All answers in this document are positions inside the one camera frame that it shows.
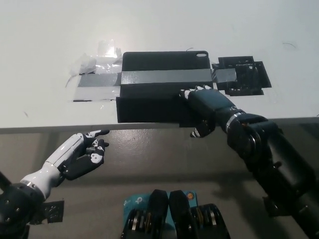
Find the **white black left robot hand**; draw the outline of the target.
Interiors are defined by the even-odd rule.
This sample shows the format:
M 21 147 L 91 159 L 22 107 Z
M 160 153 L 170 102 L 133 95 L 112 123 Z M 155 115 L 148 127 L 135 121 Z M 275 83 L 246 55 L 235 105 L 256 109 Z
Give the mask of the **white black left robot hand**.
M 20 181 L 46 201 L 52 188 L 65 179 L 72 181 L 97 169 L 104 163 L 105 148 L 109 146 L 98 136 L 109 130 L 96 130 L 71 135 L 44 162 L 41 169 L 26 175 Z

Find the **dark right robot hand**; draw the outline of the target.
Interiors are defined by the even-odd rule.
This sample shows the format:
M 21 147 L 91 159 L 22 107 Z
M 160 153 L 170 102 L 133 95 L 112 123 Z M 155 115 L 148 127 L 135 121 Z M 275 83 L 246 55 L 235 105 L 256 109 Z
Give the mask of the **dark right robot hand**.
M 203 138 L 212 133 L 216 126 L 226 132 L 226 125 L 236 114 L 242 114 L 226 96 L 208 85 L 181 90 L 179 96 L 200 116 L 201 123 L 190 136 Z

